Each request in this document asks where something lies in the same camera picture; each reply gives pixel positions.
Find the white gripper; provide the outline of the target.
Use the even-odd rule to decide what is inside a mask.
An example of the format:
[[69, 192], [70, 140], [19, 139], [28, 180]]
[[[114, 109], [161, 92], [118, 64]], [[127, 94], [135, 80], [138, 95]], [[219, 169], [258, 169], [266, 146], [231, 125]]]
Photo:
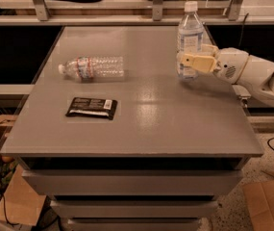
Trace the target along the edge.
[[230, 84], [238, 80], [249, 57], [249, 54], [242, 50], [235, 48], [219, 50], [215, 45], [205, 43], [202, 44], [201, 51], [206, 56], [180, 54], [180, 63], [202, 73], [213, 72], [215, 77]]

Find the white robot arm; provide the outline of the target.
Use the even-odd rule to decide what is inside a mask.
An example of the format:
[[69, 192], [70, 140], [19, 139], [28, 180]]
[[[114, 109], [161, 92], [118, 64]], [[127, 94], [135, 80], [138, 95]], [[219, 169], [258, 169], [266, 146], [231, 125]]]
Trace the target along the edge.
[[274, 62], [233, 47], [218, 49], [209, 44], [203, 44], [200, 52], [180, 52], [177, 60], [183, 67], [242, 86], [261, 103], [274, 107]]

